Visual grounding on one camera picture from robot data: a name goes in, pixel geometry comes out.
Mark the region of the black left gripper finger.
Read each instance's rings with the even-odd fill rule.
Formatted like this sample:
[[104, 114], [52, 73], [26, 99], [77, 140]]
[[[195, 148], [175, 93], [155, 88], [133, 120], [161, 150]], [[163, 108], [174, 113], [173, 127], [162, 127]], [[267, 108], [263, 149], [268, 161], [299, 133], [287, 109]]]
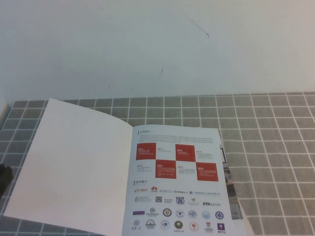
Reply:
[[3, 195], [13, 180], [13, 172], [9, 166], [0, 164], [0, 194]]

